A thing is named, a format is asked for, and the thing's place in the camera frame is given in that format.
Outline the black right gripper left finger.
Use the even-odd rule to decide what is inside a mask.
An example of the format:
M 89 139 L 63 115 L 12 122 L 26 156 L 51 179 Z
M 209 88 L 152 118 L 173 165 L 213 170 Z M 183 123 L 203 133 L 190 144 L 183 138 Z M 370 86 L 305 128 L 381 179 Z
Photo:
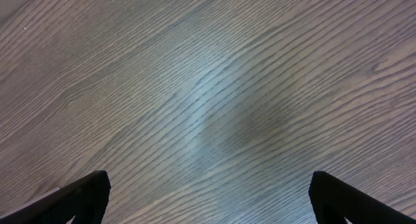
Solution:
M 9 212 L 1 224 L 101 223 L 110 190 L 107 172 L 97 170 Z

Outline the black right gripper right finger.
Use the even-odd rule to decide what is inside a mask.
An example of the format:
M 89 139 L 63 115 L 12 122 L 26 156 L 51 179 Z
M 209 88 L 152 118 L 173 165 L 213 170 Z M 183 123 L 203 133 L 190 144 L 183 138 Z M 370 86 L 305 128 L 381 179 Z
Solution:
M 415 220 L 325 171 L 313 173 L 309 198 L 319 224 L 415 224 Z

